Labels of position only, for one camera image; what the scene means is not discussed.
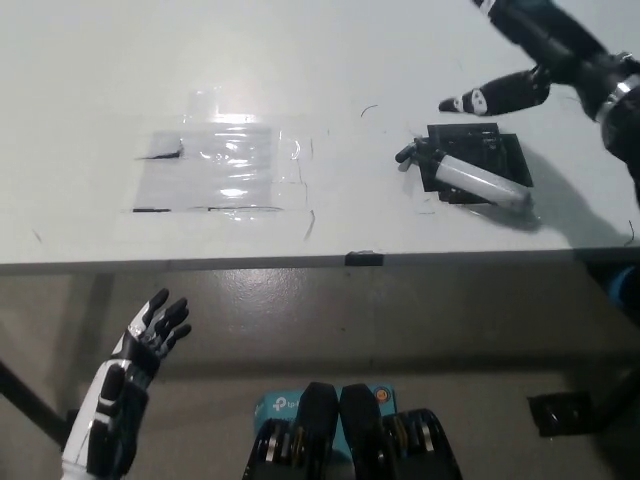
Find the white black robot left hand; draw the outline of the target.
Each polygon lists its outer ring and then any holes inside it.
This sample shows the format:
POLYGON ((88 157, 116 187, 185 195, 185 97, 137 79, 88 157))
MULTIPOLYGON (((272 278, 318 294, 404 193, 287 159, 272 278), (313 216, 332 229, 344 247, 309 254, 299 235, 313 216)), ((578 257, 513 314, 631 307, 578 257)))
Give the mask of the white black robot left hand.
POLYGON ((189 335, 188 301, 161 289, 128 324, 101 363, 62 451, 64 479, 122 479, 137 453, 148 389, 176 343, 189 335))

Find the black teal robot right hand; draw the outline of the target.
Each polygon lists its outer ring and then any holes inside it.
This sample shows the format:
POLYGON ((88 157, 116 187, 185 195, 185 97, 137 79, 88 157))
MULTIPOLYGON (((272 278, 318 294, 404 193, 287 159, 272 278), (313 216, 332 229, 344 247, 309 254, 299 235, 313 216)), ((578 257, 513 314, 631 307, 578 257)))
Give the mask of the black teal robot right hand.
POLYGON ((639 61, 610 53, 552 1, 476 1, 474 5, 535 66, 494 79, 439 104, 447 113, 498 116, 544 103, 554 84, 573 88, 583 111, 602 123, 639 92, 639 61))

